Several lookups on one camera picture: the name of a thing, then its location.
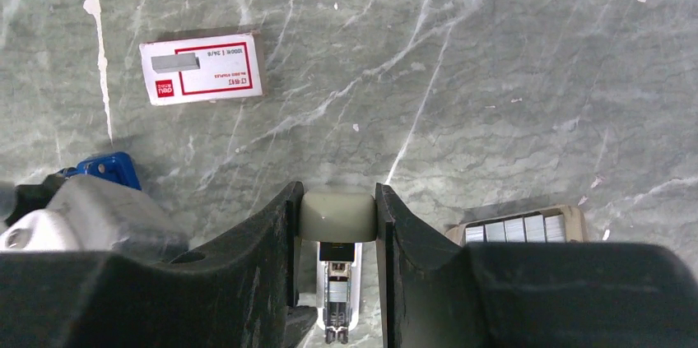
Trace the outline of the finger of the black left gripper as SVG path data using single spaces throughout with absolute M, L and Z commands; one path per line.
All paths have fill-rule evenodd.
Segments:
M 310 306 L 288 307 L 283 336 L 284 348 L 296 348 L 315 326 L 318 310 Z

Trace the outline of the blue black stapler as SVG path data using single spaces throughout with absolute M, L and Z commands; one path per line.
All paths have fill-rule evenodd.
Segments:
M 122 151 L 92 156 L 58 173 L 66 178 L 88 174 L 136 190 L 142 189 L 133 159 Z

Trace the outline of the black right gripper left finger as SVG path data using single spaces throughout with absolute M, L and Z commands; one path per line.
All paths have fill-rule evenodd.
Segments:
M 283 347 L 303 185 L 171 262 L 4 253 L 4 347 Z

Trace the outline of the beige olive stapler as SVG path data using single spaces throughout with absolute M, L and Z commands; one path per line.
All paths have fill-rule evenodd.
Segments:
M 300 204 L 299 235 L 317 248 L 317 326 L 327 345 L 346 345 L 359 319 L 362 246 L 377 236 L 375 198 L 308 191 Z

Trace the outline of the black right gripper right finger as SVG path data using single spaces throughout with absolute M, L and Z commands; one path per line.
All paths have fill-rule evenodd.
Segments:
M 694 347 L 697 284 L 649 244 L 459 246 L 375 189 L 387 347 Z

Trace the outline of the red staple box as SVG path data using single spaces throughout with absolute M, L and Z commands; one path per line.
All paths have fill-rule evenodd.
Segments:
M 147 94 L 155 106 L 265 94 L 263 42 L 257 30 L 144 43 L 139 50 Z

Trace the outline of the staple box tray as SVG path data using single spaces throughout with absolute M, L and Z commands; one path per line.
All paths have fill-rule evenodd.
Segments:
M 533 211 L 495 216 L 450 228 L 454 243 L 583 243 L 588 240 L 584 214 L 577 206 L 554 205 Z

